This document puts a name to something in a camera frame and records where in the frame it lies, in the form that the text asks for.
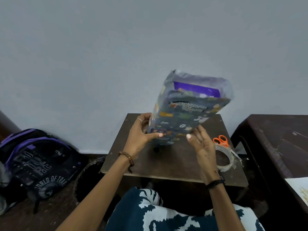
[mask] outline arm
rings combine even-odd
[[[199,126],[192,134],[187,136],[188,142],[195,148],[197,160],[201,168],[201,178],[207,185],[214,180],[219,180],[215,144],[206,133],[206,130]],[[219,231],[245,231],[234,206],[225,190],[223,184],[210,189],[213,209]]]
[[[138,118],[144,121],[142,123],[140,120],[135,121],[129,131],[128,139],[123,150],[130,154],[133,159],[137,159],[138,153],[148,141],[163,136],[161,133],[142,133],[141,130],[148,123],[147,120],[150,118],[150,113],[141,114]],[[96,230],[129,166],[128,158],[120,155],[106,175],[57,228],[57,231]]]

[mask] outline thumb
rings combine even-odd
[[[145,136],[147,137],[148,141],[150,141],[152,139],[163,137],[164,134],[163,133],[151,133],[151,134],[146,134]]]
[[[201,149],[201,145],[198,143],[196,136],[187,134],[186,138],[189,144],[192,145],[196,151],[199,151]]]

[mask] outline tape roll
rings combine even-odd
[[[222,172],[228,171],[231,168],[231,166],[234,162],[233,154],[226,147],[223,147],[223,146],[218,145],[218,144],[215,144],[215,149],[224,153],[229,158],[229,161],[230,161],[230,163],[228,165],[225,165],[225,166],[219,166],[218,165],[217,168],[219,170],[221,170]]]

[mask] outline white wall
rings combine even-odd
[[[250,114],[308,114],[308,0],[0,0],[0,110],[107,153],[172,69],[224,77],[231,135]]]

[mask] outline wrapped gift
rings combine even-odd
[[[170,145],[190,133],[233,98],[228,80],[172,71],[164,81],[147,128],[164,133],[155,144]]]

